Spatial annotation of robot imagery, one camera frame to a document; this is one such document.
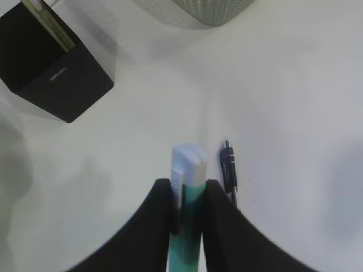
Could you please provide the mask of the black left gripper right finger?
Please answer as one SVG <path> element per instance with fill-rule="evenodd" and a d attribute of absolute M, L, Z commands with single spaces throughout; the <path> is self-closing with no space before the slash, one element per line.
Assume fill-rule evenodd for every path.
<path fill-rule="evenodd" d="M 217 180 L 208 180 L 202 204 L 207 271 L 313 271 L 264 236 L 228 199 Z"/>

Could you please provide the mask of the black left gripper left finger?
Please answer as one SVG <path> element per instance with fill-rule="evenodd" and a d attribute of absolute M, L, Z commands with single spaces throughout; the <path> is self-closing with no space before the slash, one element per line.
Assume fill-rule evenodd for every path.
<path fill-rule="evenodd" d="M 127 223 L 70 271 L 166 271 L 170 234 L 175 230 L 169 179 L 157 179 Z"/>

